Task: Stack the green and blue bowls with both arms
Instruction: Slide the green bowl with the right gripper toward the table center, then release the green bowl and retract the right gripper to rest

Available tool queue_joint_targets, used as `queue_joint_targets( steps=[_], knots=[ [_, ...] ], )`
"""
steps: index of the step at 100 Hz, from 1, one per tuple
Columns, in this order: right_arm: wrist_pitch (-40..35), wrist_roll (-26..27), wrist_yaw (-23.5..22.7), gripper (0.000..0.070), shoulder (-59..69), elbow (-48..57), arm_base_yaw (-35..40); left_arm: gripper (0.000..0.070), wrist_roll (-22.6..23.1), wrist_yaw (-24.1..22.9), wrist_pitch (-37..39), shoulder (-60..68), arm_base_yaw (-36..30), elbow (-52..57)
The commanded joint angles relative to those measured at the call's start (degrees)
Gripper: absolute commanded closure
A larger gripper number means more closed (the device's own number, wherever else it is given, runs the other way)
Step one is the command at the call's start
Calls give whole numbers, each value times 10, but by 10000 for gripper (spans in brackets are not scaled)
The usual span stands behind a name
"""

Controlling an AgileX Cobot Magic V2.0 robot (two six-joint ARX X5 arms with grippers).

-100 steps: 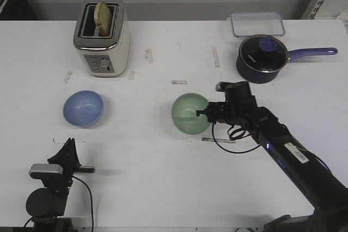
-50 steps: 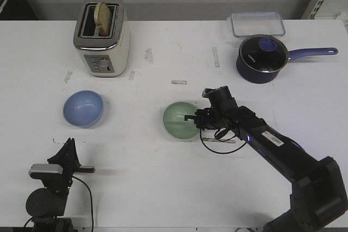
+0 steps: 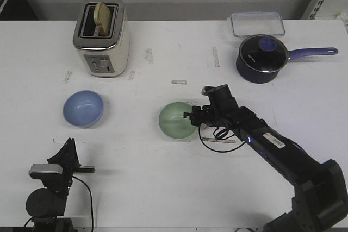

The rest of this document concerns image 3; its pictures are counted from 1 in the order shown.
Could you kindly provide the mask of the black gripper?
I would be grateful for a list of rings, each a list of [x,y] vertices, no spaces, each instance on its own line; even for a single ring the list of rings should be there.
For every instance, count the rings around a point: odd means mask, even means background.
[[[94,173],[94,166],[83,166],[78,159],[74,138],[68,138],[59,152],[47,159],[49,164],[57,164],[63,168],[63,181],[66,188],[70,188],[75,173]]]
[[[210,105],[202,108],[193,106],[191,112],[185,112],[183,118],[191,120],[191,124],[199,126],[201,123],[209,127],[226,127],[233,129],[236,122],[232,119],[232,113],[238,110],[235,98],[211,100]]]

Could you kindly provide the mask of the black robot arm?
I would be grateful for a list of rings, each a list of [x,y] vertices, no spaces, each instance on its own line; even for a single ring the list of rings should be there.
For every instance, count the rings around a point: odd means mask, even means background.
[[[212,102],[179,118],[231,131],[237,147],[208,153],[189,138],[166,140],[129,122],[74,132],[96,166],[91,186],[102,227],[235,227],[325,231],[347,217],[347,188],[334,160],[319,163],[246,107]]]
[[[70,218],[64,218],[67,198],[75,173],[94,173],[93,166],[80,164],[73,138],[67,139],[59,152],[46,164],[33,164],[29,169],[32,179],[43,187],[27,198],[26,211],[33,222],[32,231],[77,231]]]

